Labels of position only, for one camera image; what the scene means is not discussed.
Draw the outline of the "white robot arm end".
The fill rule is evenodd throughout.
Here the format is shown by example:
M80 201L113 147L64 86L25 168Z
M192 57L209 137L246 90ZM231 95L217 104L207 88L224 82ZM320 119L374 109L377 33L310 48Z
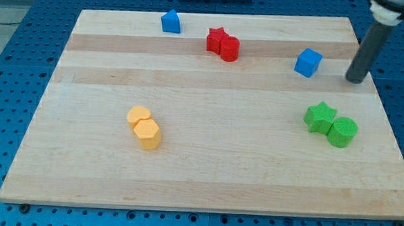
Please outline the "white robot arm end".
M367 0L374 19L386 26L404 21L404 0Z

